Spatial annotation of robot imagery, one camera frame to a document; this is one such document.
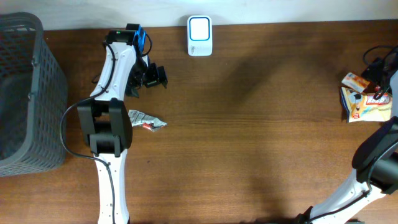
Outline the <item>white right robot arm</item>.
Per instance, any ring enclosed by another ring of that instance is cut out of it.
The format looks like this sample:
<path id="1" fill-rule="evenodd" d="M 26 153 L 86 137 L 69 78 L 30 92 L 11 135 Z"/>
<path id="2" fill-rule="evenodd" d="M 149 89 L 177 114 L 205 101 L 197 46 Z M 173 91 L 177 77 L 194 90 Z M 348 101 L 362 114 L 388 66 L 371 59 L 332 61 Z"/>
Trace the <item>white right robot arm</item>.
<path id="1" fill-rule="evenodd" d="M 388 121 L 359 146 L 352 171 L 324 202 L 297 215 L 298 224 L 359 223 L 353 217 L 371 202 L 397 191 L 397 56 L 375 61 L 365 72 L 379 73 L 382 88 L 392 92 L 392 113 Z"/>

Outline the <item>yellow cookie snack bag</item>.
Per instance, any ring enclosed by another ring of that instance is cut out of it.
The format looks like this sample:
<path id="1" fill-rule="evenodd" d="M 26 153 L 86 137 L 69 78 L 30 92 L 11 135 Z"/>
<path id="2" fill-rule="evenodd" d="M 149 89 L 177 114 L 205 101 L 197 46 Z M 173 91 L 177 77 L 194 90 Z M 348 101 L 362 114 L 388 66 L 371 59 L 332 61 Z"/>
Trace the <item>yellow cookie snack bag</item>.
<path id="1" fill-rule="evenodd" d="M 350 88 L 341 87 L 340 95 L 348 123 L 385 122 L 391 118 L 392 96 L 388 93 L 376 100 L 374 93 L 362 94 Z"/>

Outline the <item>orange tissue pack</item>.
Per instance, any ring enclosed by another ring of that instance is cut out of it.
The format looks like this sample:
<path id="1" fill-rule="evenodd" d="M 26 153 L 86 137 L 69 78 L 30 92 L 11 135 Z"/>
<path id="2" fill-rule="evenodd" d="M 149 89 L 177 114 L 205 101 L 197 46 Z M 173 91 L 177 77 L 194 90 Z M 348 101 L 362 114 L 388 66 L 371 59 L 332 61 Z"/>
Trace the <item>orange tissue pack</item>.
<path id="1" fill-rule="evenodd" d="M 351 72 L 346 74 L 341 83 L 360 93 L 362 93 L 370 84 L 366 79 Z"/>

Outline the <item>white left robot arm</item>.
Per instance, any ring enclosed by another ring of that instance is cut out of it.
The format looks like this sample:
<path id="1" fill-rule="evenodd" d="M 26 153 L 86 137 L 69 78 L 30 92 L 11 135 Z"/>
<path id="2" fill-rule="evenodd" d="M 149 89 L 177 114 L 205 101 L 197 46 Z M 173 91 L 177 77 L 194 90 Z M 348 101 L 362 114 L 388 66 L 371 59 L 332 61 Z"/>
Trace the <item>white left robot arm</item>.
<path id="1" fill-rule="evenodd" d="M 80 126 L 96 164 L 99 182 L 98 223 L 129 223 L 125 165 L 137 121 L 153 126 L 145 115 L 128 111 L 126 96 L 139 97 L 138 89 L 167 86 L 163 66 L 150 61 L 144 49 L 149 35 L 139 24 L 111 30 L 104 40 L 106 59 L 95 89 L 77 106 Z"/>

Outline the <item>grey orange snack packet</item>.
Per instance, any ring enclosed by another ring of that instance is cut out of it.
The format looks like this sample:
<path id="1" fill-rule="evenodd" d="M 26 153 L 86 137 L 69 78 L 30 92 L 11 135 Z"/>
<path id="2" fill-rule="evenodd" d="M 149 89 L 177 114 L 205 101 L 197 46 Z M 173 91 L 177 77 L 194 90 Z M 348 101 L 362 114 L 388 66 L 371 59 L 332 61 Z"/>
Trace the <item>grey orange snack packet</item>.
<path id="1" fill-rule="evenodd" d="M 138 110 L 129 110 L 128 116 L 132 127 L 142 127 L 149 131 L 156 132 L 167 125 L 159 118 L 145 114 Z"/>

